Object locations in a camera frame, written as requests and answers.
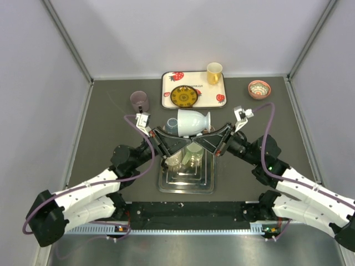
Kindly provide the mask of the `green mug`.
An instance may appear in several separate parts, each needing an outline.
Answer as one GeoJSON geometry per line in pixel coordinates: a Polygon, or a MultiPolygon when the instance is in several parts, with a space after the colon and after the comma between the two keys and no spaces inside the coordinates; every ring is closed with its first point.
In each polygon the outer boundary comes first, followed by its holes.
{"type": "Polygon", "coordinates": [[[196,144],[188,145],[185,148],[185,155],[182,159],[183,166],[196,166],[200,163],[204,155],[204,149],[196,144]]]}

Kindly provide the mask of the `light blue white mug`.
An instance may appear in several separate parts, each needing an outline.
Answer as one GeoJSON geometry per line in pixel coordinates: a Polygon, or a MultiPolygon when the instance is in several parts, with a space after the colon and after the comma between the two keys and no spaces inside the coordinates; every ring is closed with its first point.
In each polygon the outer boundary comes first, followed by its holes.
{"type": "Polygon", "coordinates": [[[177,112],[177,130],[179,137],[198,135],[206,130],[210,133],[211,113],[206,115],[198,111],[180,109],[177,112]]]}

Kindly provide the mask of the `purple mug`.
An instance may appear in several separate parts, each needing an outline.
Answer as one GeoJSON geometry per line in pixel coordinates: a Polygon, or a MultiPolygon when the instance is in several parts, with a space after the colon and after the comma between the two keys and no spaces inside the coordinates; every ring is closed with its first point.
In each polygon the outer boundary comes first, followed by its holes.
{"type": "Polygon", "coordinates": [[[130,96],[130,102],[136,113],[148,112],[149,99],[144,91],[135,91],[130,96]]]}

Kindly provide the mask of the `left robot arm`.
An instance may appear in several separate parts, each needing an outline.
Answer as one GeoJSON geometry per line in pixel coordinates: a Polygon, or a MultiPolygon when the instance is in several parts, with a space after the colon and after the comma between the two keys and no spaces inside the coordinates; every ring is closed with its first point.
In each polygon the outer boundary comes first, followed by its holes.
{"type": "Polygon", "coordinates": [[[34,200],[23,225],[23,233],[34,235],[40,247],[47,247],[69,230],[98,219],[124,217],[126,207],[116,200],[118,191],[140,178],[137,169],[156,156],[168,158],[190,144],[191,134],[169,134],[157,127],[142,133],[142,143],[133,148],[119,145],[111,165],[95,177],[66,190],[45,190],[34,200]]]}

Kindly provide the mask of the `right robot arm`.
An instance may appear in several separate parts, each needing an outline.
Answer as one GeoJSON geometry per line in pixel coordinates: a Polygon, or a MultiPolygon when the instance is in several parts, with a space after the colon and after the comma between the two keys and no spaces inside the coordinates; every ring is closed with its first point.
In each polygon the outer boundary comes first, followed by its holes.
{"type": "Polygon", "coordinates": [[[229,152],[254,165],[252,174],[256,179],[277,190],[274,201],[260,203],[258,210],[263,218],[277,216],[302,222],[354,251],[354,200],[315,183],[278,159],[281,150],[271,136],[266,137],[271,142],[270,151],[262,145],[262,138],[249,143],[245,135],[233,133],[229,124],[192,140],[215,156],[229,152]]]}

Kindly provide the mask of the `grey blue mug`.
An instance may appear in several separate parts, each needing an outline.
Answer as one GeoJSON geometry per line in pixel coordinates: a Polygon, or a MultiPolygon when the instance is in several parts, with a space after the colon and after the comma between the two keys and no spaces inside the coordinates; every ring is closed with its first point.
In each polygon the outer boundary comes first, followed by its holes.
{"type": "Polygon", "coordinates": [[[165,131],[170,135],[177,136],[178,135],[178,120],[174,117],[170,118],[165,124],[165,131]]]}

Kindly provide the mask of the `cream mug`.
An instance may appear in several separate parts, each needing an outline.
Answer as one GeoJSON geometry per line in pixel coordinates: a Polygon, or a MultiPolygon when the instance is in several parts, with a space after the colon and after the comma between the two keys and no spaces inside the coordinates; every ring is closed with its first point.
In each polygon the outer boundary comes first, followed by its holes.
{"type": "Polygon", "coordinates": [[[182,152],[177,152],[176,154],[168,157],[163,165],[167,165],[167,166],[177,166],[182,162],[182,158],[183,158],[183,154],[182,152]]]}

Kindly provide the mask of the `yellow mug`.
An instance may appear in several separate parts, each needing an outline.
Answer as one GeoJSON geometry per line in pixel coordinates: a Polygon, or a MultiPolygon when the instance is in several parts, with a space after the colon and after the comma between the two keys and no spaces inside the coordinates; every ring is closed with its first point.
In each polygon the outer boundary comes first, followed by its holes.
{"type": "Polygon", "coordinates": [[[223,67],[220,63],[213,62],[207,65],[207,82],[216,85],[221,78],[223,67]]]}

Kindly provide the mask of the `strawberry serving tray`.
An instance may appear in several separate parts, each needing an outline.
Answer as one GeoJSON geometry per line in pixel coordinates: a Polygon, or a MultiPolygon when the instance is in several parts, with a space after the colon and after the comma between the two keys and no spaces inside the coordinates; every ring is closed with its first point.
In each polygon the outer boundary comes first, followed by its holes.
{"type": "Polygon", "coordinates": [[[166,109],[177,109],[171,100],[171,92],[178,86],[188,85],[198,93],[197,102],[192,106],[194,109],[221,108],[227,103],[224,84],[224,76],[216,85],[207,82],[206,71],[166,72],[161,77],[161,104],[166,109]]]}

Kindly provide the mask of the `metal tray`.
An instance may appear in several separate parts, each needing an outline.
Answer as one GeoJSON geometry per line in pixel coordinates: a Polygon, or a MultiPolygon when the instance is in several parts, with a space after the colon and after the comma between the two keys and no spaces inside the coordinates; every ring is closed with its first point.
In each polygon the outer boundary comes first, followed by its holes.
{"type": "MultiPolygon", "coordinates": [[[[185,155],[185,148],[178,152],[185,155]]],[[[163,165],[158,176],[158,189],[165,193],[212,194],[215,190],[216,162],[214,156],[204,149],[204,155],[196,166],[163,165]]]]}

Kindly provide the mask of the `yellow patterned plate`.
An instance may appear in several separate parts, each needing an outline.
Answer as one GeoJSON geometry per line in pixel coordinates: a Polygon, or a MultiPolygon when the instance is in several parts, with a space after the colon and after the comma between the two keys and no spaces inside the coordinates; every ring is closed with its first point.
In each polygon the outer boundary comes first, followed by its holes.
{"type": "Polygon", "coordinates": [[[192,86],[181,85],[170,93],[171,102],[179,108],[192,108],[199,98],[199,94],[192,86]]]}

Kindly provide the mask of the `pink patterned bowl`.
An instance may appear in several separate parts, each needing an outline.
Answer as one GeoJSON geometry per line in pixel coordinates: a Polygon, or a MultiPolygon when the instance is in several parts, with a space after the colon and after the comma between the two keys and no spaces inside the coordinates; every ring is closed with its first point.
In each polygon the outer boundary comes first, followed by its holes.
{"type": "Polygon", "coordinates": [[[254,80],[248,85],[248,93],[253,99],[262,100],[270,96],[271,87],[265,81],[254,80]]]}

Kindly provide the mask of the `aluminium frame rail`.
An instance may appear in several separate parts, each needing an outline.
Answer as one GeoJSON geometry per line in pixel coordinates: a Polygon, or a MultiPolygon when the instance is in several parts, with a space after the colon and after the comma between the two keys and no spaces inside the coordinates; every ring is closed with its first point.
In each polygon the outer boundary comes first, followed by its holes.
{"type": "Polygon", "coordinates": [[[130,228],[115,222],[87,223],[69,230],[66,235],[257,235],[271,238],[281,233],[266,223],[239,221],[233,216],[153,217],[130,222],[130,228]]]}

